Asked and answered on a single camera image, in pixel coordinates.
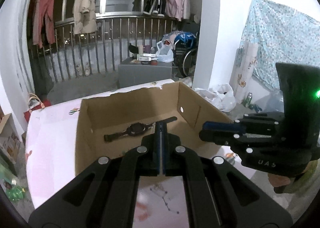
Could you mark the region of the person right hand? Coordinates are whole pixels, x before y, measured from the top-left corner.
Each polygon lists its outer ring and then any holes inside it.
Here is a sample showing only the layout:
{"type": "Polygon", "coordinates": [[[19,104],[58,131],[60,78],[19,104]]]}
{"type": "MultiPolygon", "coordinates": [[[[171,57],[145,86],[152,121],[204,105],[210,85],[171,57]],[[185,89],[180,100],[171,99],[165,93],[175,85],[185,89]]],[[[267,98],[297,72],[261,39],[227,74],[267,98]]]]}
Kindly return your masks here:
{"type": "Polygon", "coordinates": [[[284,191],[288,190],[295,180],[294,178],[284,177],[271,173],[268,173],[267,176],[268,181],[273,186],[274,192],[276,193],[283,193],[284,191]]]}

